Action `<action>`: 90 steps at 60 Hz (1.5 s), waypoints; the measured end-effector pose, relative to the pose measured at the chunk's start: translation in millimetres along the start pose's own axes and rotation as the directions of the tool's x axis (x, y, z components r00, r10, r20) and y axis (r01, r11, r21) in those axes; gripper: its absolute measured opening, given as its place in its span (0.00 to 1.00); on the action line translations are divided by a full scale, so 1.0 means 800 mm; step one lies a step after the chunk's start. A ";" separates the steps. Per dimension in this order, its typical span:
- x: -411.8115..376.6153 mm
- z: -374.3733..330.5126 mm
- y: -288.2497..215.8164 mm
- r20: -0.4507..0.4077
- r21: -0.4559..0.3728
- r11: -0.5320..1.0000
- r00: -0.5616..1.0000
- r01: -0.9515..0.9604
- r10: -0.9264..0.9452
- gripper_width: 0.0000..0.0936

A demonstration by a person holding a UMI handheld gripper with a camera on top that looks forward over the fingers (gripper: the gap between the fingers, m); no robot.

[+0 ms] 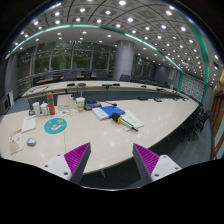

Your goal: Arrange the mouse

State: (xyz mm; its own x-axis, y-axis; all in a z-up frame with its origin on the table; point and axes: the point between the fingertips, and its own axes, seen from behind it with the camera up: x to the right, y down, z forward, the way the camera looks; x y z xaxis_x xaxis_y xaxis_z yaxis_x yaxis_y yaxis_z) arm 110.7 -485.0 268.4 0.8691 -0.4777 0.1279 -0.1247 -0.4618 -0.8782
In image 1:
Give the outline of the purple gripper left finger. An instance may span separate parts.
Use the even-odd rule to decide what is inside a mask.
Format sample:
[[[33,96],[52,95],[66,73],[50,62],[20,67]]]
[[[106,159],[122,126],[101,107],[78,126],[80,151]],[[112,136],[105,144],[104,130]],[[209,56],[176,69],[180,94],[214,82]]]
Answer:
[[[43,169],[72,183],[79,184],[91,153],[90,143],[81,145],[66,154],[52,157]]]

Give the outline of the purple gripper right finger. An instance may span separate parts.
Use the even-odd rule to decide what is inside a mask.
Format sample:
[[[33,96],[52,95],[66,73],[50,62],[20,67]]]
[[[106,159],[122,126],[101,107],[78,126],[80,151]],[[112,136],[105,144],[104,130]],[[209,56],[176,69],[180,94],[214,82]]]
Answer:
[[[133,156],[144,185],[181,170],[168,155],[159,156],[138,144],[133,144]]]

